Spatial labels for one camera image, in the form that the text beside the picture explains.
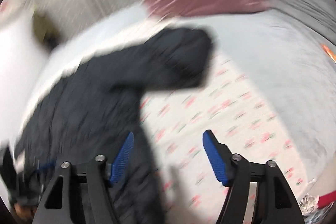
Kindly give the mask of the black puffer jacket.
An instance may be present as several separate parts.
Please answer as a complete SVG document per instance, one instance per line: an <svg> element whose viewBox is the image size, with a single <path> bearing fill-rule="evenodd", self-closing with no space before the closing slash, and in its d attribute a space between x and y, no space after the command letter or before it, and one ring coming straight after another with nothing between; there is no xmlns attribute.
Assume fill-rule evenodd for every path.
<svg viewBox="0 0 336 224"><path fill-rule="evenodd" d="M200 29L165 28L146 42L92 57L62 77L37 104L15 145L25 157L11 204L22 218L35 215L39 197L63 161L78 165L107 155L127 134L134 146L121 180L109 190L120 223L164 223L153 154L140 124L147 90L195 88L212 49Z"/></svg>

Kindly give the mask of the light grey fleece blanket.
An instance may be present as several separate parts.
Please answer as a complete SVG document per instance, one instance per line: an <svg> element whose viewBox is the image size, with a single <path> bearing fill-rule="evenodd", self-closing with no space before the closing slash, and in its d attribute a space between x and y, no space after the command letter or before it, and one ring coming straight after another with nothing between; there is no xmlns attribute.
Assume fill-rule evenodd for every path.
<svg viewBox="0 0 336 224"><path fill-rule="evenodd" d="M136 34L146 17L144 7L136 3L56 48L33 89L26 113L30 114L61 74L102 46ZM335 64L321 49L327 39L278 9L177 23L210 29L221 53L247 75L279 114L303 161L308 182L317 180L335 153Z"/></svg>

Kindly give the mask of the cherry print white sheet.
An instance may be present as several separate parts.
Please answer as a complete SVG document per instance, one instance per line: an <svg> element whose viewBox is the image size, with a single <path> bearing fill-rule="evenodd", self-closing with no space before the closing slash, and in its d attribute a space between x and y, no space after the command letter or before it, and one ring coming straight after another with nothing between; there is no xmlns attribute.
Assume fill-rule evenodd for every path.
<svg viewBox="0 0 336 224"><path fill-rule="evenodd" d="M306 191L305 167L282 121L226 56L213 55L204 87L146 93L140 111L163 183L167 223L215 223L221 211L228 189L203 148L205 130L251 162L275 161L296 197Z"/></svg>

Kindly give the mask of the olive green hanging jacket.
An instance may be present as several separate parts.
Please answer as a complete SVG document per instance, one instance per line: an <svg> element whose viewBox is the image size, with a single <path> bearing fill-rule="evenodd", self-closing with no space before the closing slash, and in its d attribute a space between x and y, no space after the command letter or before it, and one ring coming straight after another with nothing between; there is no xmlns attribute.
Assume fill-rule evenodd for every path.
<svg viewBox="0 0 336 224"><path fill-rule="evenodd" d="M32 26L37 42L49 53L62 43L62 33L47 14L34 11Z"/></svg>

